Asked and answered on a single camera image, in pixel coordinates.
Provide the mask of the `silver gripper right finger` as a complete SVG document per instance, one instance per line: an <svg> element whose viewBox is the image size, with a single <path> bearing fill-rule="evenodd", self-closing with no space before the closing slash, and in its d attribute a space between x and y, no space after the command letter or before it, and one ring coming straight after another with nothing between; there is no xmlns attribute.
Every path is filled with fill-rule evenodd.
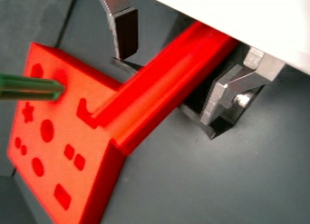
<svg viewBox="0 0 310 224"><path fill-rule="evenodd" d="M215 79L201 121L211 124L234 103L246 108L253 97L251 90L271 83L283 66L285 63L277 57L251 47L243 63Z"/></svg>

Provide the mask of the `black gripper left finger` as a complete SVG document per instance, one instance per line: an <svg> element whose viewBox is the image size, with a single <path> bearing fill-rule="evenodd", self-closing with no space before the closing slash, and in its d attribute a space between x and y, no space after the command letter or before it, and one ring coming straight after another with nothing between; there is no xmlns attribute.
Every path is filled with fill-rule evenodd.
<svg viewBox="0 0 310 224"><path fill-rule="evenodd" d="M124 60L138 50L138 9L130 0L99 0L107 13L115 54Z"/></svg>

